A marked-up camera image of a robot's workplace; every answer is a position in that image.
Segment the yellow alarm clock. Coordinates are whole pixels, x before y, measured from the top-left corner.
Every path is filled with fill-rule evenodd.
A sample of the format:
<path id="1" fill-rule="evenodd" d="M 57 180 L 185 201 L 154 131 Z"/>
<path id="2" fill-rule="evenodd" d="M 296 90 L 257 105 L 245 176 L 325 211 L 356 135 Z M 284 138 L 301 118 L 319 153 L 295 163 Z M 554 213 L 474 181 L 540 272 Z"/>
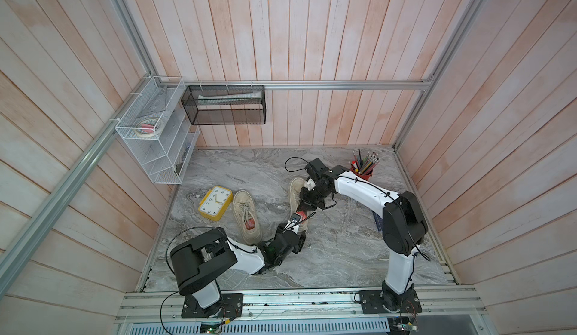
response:
<path id="1" fill-rule="evenodd" d="M 230 189 L 221 186 L 213 186 L 203 197 L 198 206 L 198 211 L 206 219 L 218 222 L 228 209 L 233 199 Z"/>

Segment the pens and pencils bunch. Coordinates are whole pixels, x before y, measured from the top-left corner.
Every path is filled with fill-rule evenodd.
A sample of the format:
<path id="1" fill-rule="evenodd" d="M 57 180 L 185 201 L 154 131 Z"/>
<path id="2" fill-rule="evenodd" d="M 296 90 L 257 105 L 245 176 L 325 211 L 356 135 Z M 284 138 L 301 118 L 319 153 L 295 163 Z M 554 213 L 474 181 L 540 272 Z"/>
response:
<path id="1" fill-rule="evenodd" d="M 370 172 L 380 163 L 380 157 L 376 152 L 367 152 L 363 154 L 360 149 L 353 152 L 353 161 L 351 167 L 355 167 L 361 173 Z"/>

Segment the red insole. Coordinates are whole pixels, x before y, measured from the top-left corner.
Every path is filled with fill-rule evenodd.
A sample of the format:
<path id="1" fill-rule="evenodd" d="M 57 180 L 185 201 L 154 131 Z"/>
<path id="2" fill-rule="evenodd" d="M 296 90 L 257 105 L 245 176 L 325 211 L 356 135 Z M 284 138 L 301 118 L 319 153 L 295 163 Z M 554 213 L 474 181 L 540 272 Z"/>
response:
<path id="1" fill-rule="evenodd" d="M 302 223 L 307 219 L 307 214 L 303 211 L 298 211 L 293 214 L 293 220 L 295 223 Z"/>

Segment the dark blue book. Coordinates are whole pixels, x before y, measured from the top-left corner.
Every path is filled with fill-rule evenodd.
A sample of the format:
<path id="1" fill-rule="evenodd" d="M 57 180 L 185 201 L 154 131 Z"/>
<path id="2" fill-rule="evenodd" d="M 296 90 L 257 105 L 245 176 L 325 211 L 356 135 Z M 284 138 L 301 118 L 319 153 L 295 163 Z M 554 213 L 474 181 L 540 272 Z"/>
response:
<path id="1" fill-rule="evenodd" d="M 377 227 L 377 231 L 383 231 L 383 218 L 380 214 L 373 212 L 374 221 Z"/>

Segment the beige lace sneaker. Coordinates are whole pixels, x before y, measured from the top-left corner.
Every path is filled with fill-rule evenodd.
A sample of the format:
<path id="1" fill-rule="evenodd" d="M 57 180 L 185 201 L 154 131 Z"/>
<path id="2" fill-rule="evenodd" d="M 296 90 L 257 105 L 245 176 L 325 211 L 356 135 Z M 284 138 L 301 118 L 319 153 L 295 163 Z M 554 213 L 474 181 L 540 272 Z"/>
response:
<path id="1" fill-rule="evenodd" d="M 257 218 L 254 200 L 250 193 L 240 190 L 233 198 L 233 211 L 240 235 L 246 245 L 256 245 L 262 240 L 262 230 Z"/>
<path id="2" fill-rule="evenodd" d="M 290 214 L 288 220 L 290 222 L 294 222 L 294 220 L 293 220 L 293 214 L 294 213 L 296 213 L 298 211 L 303 211 L 303 210 L 299 210 L 299 206 L 301 203 L 301 197 L 300 197 L 301 189 L 303 187 L 305 187 L 305 184 L 306 184 L 305 179 L 303 179 L 301 177 L 295 177 L 290 182 L 289 191 L 288 191 L 290 210 L 291 210 L 291 214 Z M 309 215 L 311 215 L 311 213 L 307 213 L 307 212 L 305 212 L 305 213 L 307 214 L 307 219 L 308 219 Z M 309 222 L 307 219 L 298 225 L 298 231 L 297 231 L 298 234 L 302 234 L 308 229 Z"/>

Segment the black mesh wall basket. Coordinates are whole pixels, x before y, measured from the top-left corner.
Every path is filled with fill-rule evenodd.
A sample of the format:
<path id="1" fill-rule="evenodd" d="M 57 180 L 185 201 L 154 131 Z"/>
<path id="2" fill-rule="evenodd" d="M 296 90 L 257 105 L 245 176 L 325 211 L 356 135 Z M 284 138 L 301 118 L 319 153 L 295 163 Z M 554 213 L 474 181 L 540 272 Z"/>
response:
<path id="1" fill-rule="evenodd" d="M 181 104 L 195 126 L 266 123 L 262 85 L 188 85 Z"/>

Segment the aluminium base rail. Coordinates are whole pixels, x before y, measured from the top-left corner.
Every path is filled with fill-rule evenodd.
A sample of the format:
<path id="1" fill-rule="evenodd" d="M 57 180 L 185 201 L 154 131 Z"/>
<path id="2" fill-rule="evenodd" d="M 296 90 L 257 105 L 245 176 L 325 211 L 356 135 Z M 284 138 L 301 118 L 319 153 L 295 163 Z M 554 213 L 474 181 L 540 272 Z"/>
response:
<path id="1" fill-rule="evenodd" d="M 404 303 L 401 315 L 485 315 L 488 311 L 473 286 L 423 285 L 415 287 L 418 301 Z M 383 305 L 363 300 L 363 288 L 314 288 L 293 290 L 246 290 L 239 321 L 313 318 L 367 318 L 396 316 Z M 169 292 L 127 294 L 115 323 L 183 321 L 185 298 Z"/>

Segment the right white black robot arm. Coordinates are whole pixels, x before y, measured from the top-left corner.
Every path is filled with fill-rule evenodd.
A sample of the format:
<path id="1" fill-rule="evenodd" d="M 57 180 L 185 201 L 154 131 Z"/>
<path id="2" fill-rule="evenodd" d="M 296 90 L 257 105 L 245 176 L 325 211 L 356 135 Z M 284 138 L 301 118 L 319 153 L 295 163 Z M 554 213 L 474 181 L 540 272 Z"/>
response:
<path id="1" fill-rule="evenodd" d="M 315 210 L 326 210 L 325 199 L 335 194 L 346 196 L 364 205 L 382 219 L 382 236 L 390 250 L 389 267 L 382 290 L 359 294 L 359 300 L 373 306 L 368 313 L 384 311 L 422 312 L 413 275 L 419 246 L 428 232 L 428 225 L 419 201 L 412 192 L 392 192 L 363 180 L 342 166 L 326 167 L 320 159 L 309 161 L 304 186 L 298 190 L 297 214 L 310 219 Z"/>

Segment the red pen cup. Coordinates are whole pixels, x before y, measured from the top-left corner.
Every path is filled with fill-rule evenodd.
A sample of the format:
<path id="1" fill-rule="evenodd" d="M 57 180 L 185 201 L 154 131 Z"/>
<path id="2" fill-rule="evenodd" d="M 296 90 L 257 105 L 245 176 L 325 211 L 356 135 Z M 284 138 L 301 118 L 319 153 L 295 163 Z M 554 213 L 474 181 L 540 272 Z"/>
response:
<path id="1" fill-rule="evenodd" d="M 361 178 L 361 179 L 363 179 L 363 180 L 365 180 L 365 181 L 369 181 L 370 178 L 371 178 L 372 175 L 373 175 L 373 172 L 374 172 L 373 170 L 371 170 L 370 172 L 361 173 L 361 172 L 359 172 L 359 170 L 356 169 L 355 167 L 351 167 L 350 170 L 351 170 L 357 177 L 359 177 L 359 178 Z"/>

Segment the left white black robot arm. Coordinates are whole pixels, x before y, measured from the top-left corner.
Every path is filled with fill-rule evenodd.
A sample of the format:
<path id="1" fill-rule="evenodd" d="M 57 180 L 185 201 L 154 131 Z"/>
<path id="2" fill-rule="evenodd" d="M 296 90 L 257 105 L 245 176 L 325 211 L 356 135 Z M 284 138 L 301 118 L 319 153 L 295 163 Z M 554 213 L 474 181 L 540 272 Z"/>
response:
<path id="1" fill-rule="evenodd" d="M 277 227 L 274 238 L 248 246 L 232 240 L 223 228 L 175 246 L 165 260 L 176 277 L 178 293 L 185 297 L 183 318 L 236 318 L 242 314 L 243 294 L 223 294 L 217 279 L 227 270 L 262 275 L 279 267 L 291 253 L 299 253 L 306 240 L 307 215 L 297 212 Z"/>

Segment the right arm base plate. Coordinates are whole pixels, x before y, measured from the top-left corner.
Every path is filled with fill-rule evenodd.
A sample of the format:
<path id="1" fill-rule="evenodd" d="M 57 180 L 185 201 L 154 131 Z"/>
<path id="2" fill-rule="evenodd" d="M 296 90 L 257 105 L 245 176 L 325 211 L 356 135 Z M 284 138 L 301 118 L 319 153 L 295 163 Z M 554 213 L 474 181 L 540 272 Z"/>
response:
<path id="1" fill-rule="evenodd" d="M 421 302 L 413 288 L 403 294 L 396 294 L 393 291 L 365 290 L 359 291 L 358 296 L 363 314 L 400 312 L 418 314 L 422 312 Z"/>

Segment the tape roll in shelf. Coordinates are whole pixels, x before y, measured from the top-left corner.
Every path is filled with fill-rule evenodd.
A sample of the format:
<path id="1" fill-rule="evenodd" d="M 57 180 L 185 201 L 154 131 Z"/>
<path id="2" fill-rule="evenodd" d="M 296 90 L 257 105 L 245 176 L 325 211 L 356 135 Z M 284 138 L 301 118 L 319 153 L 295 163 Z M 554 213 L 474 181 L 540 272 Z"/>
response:
<path id="1" fill-rule="evenodd" d="M 160 118 L 146 118 L 135 126 L 134 133 L 136 137 L 151 139 L 160 136 L 164 127 L 165 124 Z"/>

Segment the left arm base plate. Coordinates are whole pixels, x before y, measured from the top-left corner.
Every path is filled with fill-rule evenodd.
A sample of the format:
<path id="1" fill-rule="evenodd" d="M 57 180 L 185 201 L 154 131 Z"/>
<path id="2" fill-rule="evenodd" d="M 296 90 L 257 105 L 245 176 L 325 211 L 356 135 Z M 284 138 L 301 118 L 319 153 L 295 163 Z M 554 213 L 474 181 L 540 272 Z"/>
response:
<path id="1" fill-rule="evenodd" d="M 222 294 L 221 298 L 207 308 L 200 306 L 196 298 L 186 295 L 181 312 L 182 318 L 228 318 L 234 320 L 242 315 L 243 294 Z"/>

